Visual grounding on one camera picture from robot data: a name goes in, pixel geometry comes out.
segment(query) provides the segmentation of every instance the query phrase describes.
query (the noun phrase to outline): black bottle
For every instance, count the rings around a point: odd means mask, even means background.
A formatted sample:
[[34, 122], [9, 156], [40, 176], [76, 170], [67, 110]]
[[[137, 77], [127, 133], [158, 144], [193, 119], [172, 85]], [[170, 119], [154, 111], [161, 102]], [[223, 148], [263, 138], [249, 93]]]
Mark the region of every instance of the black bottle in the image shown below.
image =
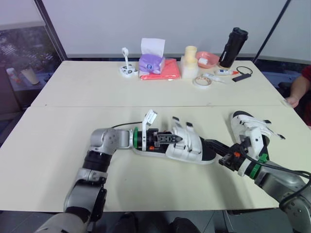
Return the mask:
[[219, 65], [224, 68], [230, 68], [247, 39], [247, 31], [240, 28], [233, 28], [229, 35], [228, 42], [225, 45], [225, 49], [219, 58]]

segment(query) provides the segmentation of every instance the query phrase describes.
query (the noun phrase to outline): tissue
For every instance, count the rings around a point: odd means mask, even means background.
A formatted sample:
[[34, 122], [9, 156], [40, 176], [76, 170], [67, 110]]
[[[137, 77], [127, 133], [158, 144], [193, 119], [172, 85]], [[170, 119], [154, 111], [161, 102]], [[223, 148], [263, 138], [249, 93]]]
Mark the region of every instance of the tissue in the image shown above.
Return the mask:
[[165, 65], [164, 46], [165, 40], [163, 39], [142, 38], [139, 70], [144, 73], [160, 74]]

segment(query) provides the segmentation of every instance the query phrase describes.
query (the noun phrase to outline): pink plate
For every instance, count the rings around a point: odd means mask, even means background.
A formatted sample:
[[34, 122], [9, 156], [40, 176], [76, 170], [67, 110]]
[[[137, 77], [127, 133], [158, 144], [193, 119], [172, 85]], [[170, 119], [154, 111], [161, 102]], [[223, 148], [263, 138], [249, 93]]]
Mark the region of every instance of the pink plate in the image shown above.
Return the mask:
[[205, 69], [214, 67], [219, 61], [219, 56], [210, 52], [197, 52], [195, 57], [198, 59], [198, 61], [201, 57], [208, 59], [208, 63], [206, 65], [198, 63], [200, 67]]

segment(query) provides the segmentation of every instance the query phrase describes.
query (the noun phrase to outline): person's hand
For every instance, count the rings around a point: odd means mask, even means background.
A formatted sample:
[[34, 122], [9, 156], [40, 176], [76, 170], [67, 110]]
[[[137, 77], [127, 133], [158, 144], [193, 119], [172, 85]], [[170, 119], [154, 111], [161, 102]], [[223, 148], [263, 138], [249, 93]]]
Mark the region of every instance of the person's hand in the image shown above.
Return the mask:
[[297, 105], [299, 104], [299, 99], [295, 96], [289, 96], [286, 98], [286, 100], [293, 108], [297, 107]]

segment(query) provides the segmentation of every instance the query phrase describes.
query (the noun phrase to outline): red sleeve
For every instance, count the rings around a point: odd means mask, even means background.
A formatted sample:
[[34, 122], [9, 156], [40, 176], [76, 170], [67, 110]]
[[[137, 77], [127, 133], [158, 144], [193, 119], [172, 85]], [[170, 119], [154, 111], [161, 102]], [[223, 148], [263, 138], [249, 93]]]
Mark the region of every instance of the red sleeve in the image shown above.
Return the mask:
[[311, 66], [305, 67], [302, 70], [301, 75], [311, 82]]

